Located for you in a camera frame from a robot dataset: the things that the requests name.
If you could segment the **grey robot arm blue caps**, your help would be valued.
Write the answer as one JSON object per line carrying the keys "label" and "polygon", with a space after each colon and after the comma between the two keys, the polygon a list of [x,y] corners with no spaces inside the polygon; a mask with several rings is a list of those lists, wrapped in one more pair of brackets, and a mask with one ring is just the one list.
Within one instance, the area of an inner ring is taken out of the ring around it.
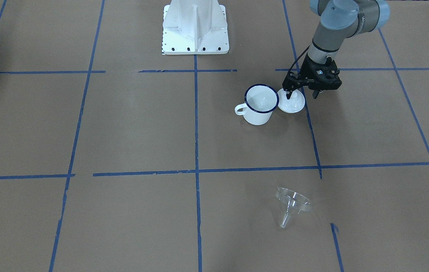
{"label": "grey robot arm blue caps", "polygon": [[282,83],[285,97],[303,86],[313,91],[316,99],[322,91],[340,88],[340,70],[335,62],[343,42],[362,33],[380,29],[390,18],[385,0],[311,0],[310,9],[320,22],[304,50],[299,72],[289,70]]}

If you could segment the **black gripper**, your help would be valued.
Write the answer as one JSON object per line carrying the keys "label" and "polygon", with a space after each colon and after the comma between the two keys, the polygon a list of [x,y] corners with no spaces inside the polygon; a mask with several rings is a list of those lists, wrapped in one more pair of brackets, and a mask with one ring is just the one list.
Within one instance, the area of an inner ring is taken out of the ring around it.
{"label": "black gripper", "polygon": [[295,89],[304,86],[313,90],[312,97],[317,99],[322,91],[333,91],[340,88],[342,80],[339,74],[340,70],[332,57],[325,57],[320,64],[306,56],[298,73],[291,70],[287,72],[282,88],[285,90],[287,100],[291,98]]}

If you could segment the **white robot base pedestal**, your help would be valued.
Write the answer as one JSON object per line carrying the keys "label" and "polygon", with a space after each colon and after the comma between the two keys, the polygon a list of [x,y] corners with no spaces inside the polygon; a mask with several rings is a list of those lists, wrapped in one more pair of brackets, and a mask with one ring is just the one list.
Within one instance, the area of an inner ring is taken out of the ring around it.
{"label": "white robot base pedestal", "polygon": [[227,54],[228,19],[217,0],[172,0],[164,6],[161,53]]}

